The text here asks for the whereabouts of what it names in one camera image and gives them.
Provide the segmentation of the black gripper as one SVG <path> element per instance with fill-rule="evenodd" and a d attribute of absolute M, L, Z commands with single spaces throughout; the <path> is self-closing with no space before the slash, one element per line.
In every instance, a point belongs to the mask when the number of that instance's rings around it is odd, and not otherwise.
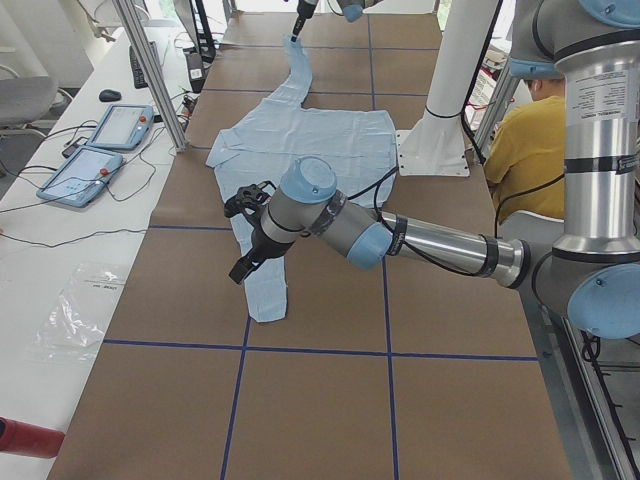
<path fill-rule="evenodd" d="M 297 5 L 298 19 L 295 21 L 290 40 L 296 42 L 302 32 L 306 20 L 313 17 L 316 10 L 316 0 L 299 0 Z"/>
<path fill-rule="evenodd" d="M 236 261 L 229 278 L 236 284 L 242 284 L 265 260 L 284 256 L 294 242 L 295 232 L 280 226 L 272 218 L 269 208 L 263 207 L 260 215 L 255 214 L 251 249 Z"/>

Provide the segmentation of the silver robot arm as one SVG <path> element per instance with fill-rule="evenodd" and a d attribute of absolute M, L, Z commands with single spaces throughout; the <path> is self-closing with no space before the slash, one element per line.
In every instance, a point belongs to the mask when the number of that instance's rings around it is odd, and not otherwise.
<path fill-rule="evenodd" d="M 445 183 L 429 184 L 429 216 L 364 208 L 337 186 L 329 164 L 302 157 L 276 188 L 240 188 L 225 207 L 251 226 L 248 252 L 231 270 L 237 283 L 286 254 L 305 235 L 317 236 L 350 263 L 368 269 L 387 256 L 430 262 L 512 289 L 531 290 L 541 304 L 576 328 L 609 339 L 639 331 L 639 241 L 633 219 L 638 165 L 635 89 L 639 5 L 635 1 L 529 4 L 519 15 L 531 39 L 549 50 L 568 81 L 563 221 L 529 215 L 513 237 L 462 230 L 462 203 Z"/>
<path fill-rule="evenodd" d="M 371 8 L 381 0 L 338 0 L 341 14 L 350 23 L 359 19 L 365 9 Z M 294 23 L 290 40 L 296 42 L 307 20 L 315 13 L 318 0 L 299 0 L 297 4 L 297 19 Z"/>

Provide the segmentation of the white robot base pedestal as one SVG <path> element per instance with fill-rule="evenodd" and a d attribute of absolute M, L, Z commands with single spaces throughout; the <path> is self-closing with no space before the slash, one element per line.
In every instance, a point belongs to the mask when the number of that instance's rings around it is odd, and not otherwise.
<path fill-rule="evenodd" d="M 424 114 L 412 129 L 398 132 L 402 176 L 469 175 L 464 113 L 501 6 L 499 0 L 451 3 Z"/>

